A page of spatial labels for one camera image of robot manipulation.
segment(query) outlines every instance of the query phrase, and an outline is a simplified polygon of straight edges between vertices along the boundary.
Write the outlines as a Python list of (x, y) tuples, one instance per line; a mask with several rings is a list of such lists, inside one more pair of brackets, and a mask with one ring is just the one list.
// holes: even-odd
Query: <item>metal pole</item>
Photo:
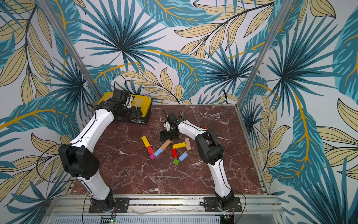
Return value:
[(268, 33), (266, 40), (265, 40), (265, 42), (259, 52), (259, 55), (256, 59), (256, 62), (252, 67), (250, 75), (247, 78), (246, 84), (245, 84), (243, 90), (241, 91), (240, 97), (237, 100), (237, 103), (236, 103), (237, 109), (239, 109), (239, 110), (241, 109), (241, 106), (242, 106), (248, 92), (250, 91), (252, 83), (255, 80), (255, 76), (258, 72), (258, 69), (261, 66), (262, 61), (263, 61), (264, 57), (266, 56), (268, 50), (270, 49), (271, 44), (276, 37), (276, 34), (280, 30), (281, 24), (283, 23), (292, 3), (293, 3), (293, 0), (283, 1), (281, 8), (280, 8), (279, 12), (277, 13), (277, 16), (272, 24), (272, 28), (271, 28), (270, 32)]
[(83, 77), (86, 79), (89, 87), (92, 89), (95, 97), (97, 100), (102, 98), (102, 94), (99, 92), (96, 84), (94, 83), (89, 71), (87, 70), (85, 64), (83, 63), (80, 55), (78, 54), (76, 48), (74, 47), (70, 37), (68, 36), (66, 30), (64, 29), (63, 25), (60, 22), (60, 19), (56, 16), (55, 10), (52, 8), (48, 0), (38, 0), (38, 3), (41, 6), (44, 14), (46, 15), (47, 19), (53, 26), (53, 29), (57, 32), (60, 39), (62, 40), (63, 44), (68, 50), (68, 53), (71, 55), (74, 62), (77, 64), (79, 70), (81, 71)]

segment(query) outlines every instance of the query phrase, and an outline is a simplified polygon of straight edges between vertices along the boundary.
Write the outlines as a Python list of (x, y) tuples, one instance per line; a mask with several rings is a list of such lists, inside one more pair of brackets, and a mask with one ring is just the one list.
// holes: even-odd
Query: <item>vent grille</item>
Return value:
[[(100, 216), (84, 216), (85, 224), (99, 224)], [(115, 223), (130, 224), (220, 224), (220, 217), (214, 215), (117, 215)], [(54, 224), (82, 224), (81, 216), (57, 216)]]

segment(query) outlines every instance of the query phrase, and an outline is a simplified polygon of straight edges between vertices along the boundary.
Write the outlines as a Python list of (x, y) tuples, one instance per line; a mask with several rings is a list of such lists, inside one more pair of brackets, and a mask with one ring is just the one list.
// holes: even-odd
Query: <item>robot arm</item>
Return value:
[(209, 166), (215, 184), (215, 195), (218, 208), (227, 211), (234, 201), (234, 193), (227, 181), (223, 165), (223, 147), (218, 141), (216, 132), (212, 129), (200, 128), (188, 120), (183, 114), (176, 117), (173, 113), (167, 115), (164, 123), (166, 130), (160, 133), (160, 140), (176, 140), (183, 134), (195, 140), (200, 158)]

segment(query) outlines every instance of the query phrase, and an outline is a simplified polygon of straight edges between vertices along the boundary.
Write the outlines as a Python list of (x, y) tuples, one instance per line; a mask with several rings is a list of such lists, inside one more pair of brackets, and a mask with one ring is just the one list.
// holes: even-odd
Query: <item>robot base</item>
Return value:
[[(217, 206), (213, 207), (217, 203), (216, 197), (204, 197), (204, 208), (205, 212), (222, 212)], [(242, 206), (240, 198), (235, 197), (234, 201), (231, 203), (230, 208), (234, 209), (235, 212), (242, 212)]]

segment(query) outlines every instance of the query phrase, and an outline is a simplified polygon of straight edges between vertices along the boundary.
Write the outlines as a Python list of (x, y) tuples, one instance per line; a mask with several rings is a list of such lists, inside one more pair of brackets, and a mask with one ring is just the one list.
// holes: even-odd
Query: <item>yellow block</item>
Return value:
[(142, 140), (143, 140), (144, 145), (145, 145), (146, 147), (150, 146), (147, 137), (143, 136), (143, 137), (142, 137)]
[(185, 146), (186, 146), (185, 142), (182, 142), (182, 143), (174, 144), (173, 148), (182, 148), (182, 147), (185, 147)]

